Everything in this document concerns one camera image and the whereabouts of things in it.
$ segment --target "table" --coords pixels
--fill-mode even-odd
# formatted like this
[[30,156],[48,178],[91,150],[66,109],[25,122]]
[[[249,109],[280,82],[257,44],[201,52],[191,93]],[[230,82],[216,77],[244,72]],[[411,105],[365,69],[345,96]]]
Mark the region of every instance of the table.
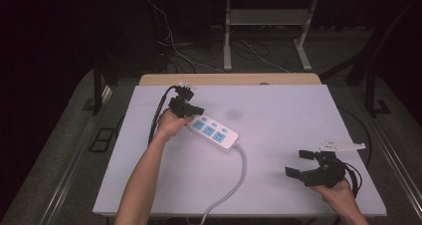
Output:
[[[313,74],[143,76],[133,92],[95,213],[115,215],[127,179],[146,149],[150,122],[162,93],[180,81],[195,85],[193,105],[239,132],[248,160],[244,183],[209,216],[333,215],[318,194],[284,173],[285,166],[317,168],[315,161],[299,158],[299,149],[317,150],[327,137],[350,141],[329,91]],[[258,86],[260,83],[272,85]],[[362,174],[363,186],[357,196],[362,213],[385,215],[385,206],[357,152],[337,156]],[[223,152],[184,128],[164,150],[151,216],[202,216],[236,184],[241,166],[237,151]]]
[[224,71],[232,71],[230,50],[230,25],[301,25],[302,32],[294,39],[295,48],[305,71],[311,71],[311,63],[304,49],[305,38],[314,16],[317,0],[312,0],[307,9],[231,9],[226,3],[226,23],[224,42]]

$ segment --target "power strip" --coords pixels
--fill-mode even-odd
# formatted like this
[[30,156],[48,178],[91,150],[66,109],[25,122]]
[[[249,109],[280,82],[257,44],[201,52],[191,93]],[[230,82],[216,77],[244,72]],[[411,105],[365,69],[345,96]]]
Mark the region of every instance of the power strip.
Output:
[[229,152],[239,138],[237,132],[205,114],[197,115],[195,119],[188,124],[188,127],[193,133],[225,152]]

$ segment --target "human arm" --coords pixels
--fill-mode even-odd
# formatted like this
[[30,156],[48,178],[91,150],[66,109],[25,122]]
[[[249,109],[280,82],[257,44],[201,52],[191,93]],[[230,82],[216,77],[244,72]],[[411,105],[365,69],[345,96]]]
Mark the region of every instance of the human arm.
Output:
[[164,145],[193,117],[179,118],[166,110],[159,119],[157,131],[134,168],[115,218],[115,224],[147,224],[158,180]]
[[313,186],[311,189],[320,193],[322,195],[322,200],[326,202],[347,225],[368,224],[360,212],[351,191],[350,184],[345,178],[333,188],[319,185]]

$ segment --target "floor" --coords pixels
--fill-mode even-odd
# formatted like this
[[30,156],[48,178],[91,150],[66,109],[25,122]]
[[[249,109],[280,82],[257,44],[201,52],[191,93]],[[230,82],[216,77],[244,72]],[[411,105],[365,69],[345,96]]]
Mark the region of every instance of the floor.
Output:
[[[224,73],[221,28],[214,28],[212,44],[197,47],[188,39],[177,37],[179,53],[171,53],[162,73]],[[303,73],[293,45],[296,28],[234,28],[232,37],[232,73]],[[313,73],[321,74],[355,55],[366,44],[370,29],[312,29],[305,42]],[[183,54],[190,63],[181,59]],[[390,114],[376,118],[363,107],[364,83],[349,87],[343,70],[323,81],[353,141],[370,144],[372,155],[367,169],[387,208],[386,217],[368,218],[370,224],[421,224],[422,216],[415,201],[421,201],[422,130],[407,109],[381,80],[376,82],[376,98],[384,100]],[[2,224],[112,224],[94,214],[92,209],[100,189],[121,119],[139,78],[122,78],[117,86],[105,88],[104,106],[93,116],[93,73],[88,73],[75,89],[66,111],[51,134],[30,175],[22,186]],[[114,129],[108,150],[89,152],[101,128]],[[400,160],[393,160],[397,155]],[[360,152],[364,161],[368,150]],[[408,174],[410,180],[403,178]],[[286,219],[213,219],[207,224],[331,224],[333,217]],[[151,224],[163,221],[151,220]]]

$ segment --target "black mechanical device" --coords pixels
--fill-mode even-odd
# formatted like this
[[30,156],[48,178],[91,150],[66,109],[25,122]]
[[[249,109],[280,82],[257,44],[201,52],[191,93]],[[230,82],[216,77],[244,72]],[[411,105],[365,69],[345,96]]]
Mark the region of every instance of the black mechanical device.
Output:
[[193,97],[192,91],[188,87],[176,87],[177,96],[170,100],[168,106],[177,117],[185,117],[196,114],[203,114],[204,109],[192,106],[189,101]]
[[317,185],[334,187],[344,179],[346,165],[335,156],[334,152],[299,150],[299,157],[310,160],[316,159],[319,164],[319,168],[303,172],[286,167],[286,176],[302,181],[306,187]]

